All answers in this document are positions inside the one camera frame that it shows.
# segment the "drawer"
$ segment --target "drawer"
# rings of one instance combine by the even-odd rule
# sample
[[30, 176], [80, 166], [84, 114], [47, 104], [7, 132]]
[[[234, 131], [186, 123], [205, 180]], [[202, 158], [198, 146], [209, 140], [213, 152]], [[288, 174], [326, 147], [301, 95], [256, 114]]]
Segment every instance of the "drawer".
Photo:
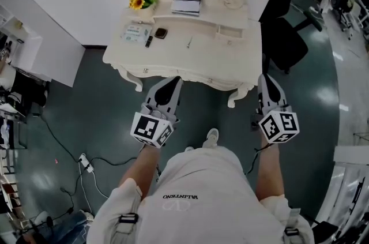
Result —
[[181, 78], [185, 81], [201, 82], [201, 83], [204, 83], [208, 86], [211, 86], [215, 89], [222, 90], [222, 91], [229, 91], [229, 90], [237, 89], [241, 85], [241, 83], [239, 82], [230, 82], [230, 81], [224, 81], [224, 80], [219, 80], [219, 79], [207, 78], [200, 74], [186, 72], [182, 70], [178, 70], [178, 75], [181, 76]]
[[165, 69], [163, 67], [143, 67], [143, 66], [135, 66], [130, 67], [126, 66], [125, 69], [131, 73], [132, 75], [138, 78], [147, 78], [154, 76], [162, 76], [162, 77], [175, 77], [178, 76], [178, 70], [175, 69]]

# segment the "black strap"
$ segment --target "black strap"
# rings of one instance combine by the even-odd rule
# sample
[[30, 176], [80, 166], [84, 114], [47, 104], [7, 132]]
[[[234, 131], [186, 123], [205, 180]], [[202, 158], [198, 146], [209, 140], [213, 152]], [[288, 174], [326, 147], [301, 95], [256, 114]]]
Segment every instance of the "black strap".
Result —
[[297, 228], [286, 228], [284, 230], [284, 233], [286, 234], [286, 236], [291, 237], [291, 236], [298, 236], [300, 235], [300, 232]]
[[133, 223], [133, 224], [136, 224], [137, 221], [138, 221], [138, 214], [137, 213], [133, 213], [133, 212], [132, 213], [123, 214], [119, 218], [119, 222], [120, 223]]

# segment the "jeans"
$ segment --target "jeans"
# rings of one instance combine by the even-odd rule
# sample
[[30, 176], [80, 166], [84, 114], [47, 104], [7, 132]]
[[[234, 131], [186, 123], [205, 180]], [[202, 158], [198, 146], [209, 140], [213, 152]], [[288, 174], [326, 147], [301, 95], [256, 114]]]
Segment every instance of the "jeans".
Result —
[[86, 243], [88, 228], [86, 216], [78, 211], [52, 229], [42, 225], [39, 233], [49, 244], [83, 244]]

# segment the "power strip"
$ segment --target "power strip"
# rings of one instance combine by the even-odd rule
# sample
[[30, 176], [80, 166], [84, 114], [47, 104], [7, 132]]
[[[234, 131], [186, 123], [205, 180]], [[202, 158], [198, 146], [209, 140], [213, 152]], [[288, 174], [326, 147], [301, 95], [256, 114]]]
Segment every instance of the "power strip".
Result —
[[80, 156], [80, 162], [82, 163], [82, 165], [83, 165], [85, 168], [88, 166], [88, 168], [87, 168], [87, 172], [91, 173], [91, 172], [93, 171], [93, 167], [92, 167], [92, 165], [90, 164], [90, 162], [87, 160], [87, 158], [86, 158], [86, 155], [85, 155], [85, 154], [82, 154], [82, 155]]

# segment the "black office chair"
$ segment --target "black office chair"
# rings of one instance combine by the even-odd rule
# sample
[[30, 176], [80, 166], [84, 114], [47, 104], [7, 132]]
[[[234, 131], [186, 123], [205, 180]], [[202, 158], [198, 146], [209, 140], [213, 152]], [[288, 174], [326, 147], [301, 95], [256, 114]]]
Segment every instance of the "black office chair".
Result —
[[281, 16], [289, 10], [291, 0], [269, 0], [262, 16], [261, 23], [262, 48], [265, 54], [263, 73], [267, 73], [269, 62], [273, 60], [276, 66], [289, 73], [289, 68], [298, 63], [308, 52], [304, 40], [298, 31], [313, 24], [319, 31], [320, 23], [309, 11], [303, 12], [306, 19], [295, 27], [292, 27]]

